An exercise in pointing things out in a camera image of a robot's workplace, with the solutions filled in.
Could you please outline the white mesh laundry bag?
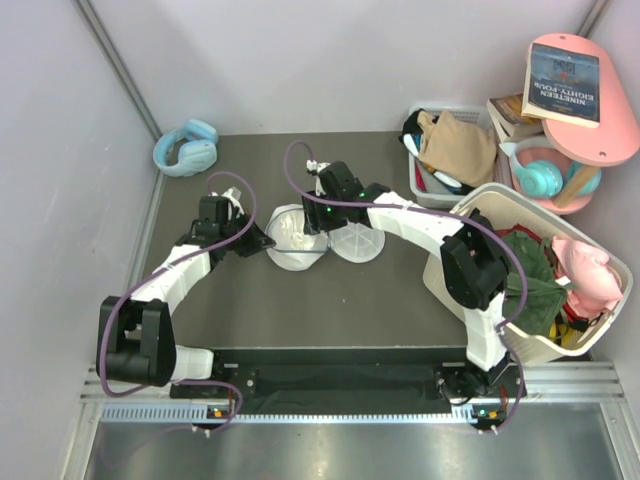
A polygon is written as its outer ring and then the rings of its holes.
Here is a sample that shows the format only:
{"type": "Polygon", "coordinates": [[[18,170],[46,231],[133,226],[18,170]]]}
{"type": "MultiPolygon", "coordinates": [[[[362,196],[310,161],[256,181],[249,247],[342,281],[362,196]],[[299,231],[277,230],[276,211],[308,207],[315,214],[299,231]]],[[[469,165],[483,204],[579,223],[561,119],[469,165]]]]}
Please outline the white mesh laundry bag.
{"type": "MultiPolygon", "coordinates": [[[[271,224],[275,215],[282,211],[303,208],[298,204],[283,205],[276,208],[266,227],[266,233],[271,236],[271,224]]],[[[376,259],[383,251],[386,237],[380,230],[364,225],[348,223],[346,227],[329,233],[317,235],[322,242],[320,251],[278,251],[276,246],[267,250],[269,258],[280,268],[300,272],[309,269],[325,254],[332,252],[342,260],[354,264],[362,264],[376,259]]]]}

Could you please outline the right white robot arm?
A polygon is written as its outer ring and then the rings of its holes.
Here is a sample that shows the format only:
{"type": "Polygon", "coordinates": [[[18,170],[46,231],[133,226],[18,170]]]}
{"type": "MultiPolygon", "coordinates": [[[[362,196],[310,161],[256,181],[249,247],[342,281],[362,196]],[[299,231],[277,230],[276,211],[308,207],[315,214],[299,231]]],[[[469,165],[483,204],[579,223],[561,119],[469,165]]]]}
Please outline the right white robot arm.
{"type": "Polygon", "coordinates": [[[393,234],[440,262],[445,290],[463,312],[467,379],[486,393],[509,362],[496,332],[503,320],[508,258],[488,219],[477,210],[469,217],[429,211],[378,183],[365,187],[341,161],[309,160],[306,170],[316,179],[302,197],[307,235],[360,224],[393,234]]]}

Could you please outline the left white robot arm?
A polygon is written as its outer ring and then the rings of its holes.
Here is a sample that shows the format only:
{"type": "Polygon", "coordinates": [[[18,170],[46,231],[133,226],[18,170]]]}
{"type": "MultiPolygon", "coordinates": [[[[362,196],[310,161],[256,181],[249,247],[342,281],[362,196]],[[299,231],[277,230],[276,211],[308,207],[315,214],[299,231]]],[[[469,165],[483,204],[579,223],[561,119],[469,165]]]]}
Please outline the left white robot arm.
{"type": "Polygon", "coordinates": [[[99,310],[96,372],[141,386],[212,378],[214,353],[176,343],[172,315],[190,290],[231,251],[248,258],[275,245],[232,187],[200,199],[198,217],[169,256],[129,294],[109,296],[99,310]]]}

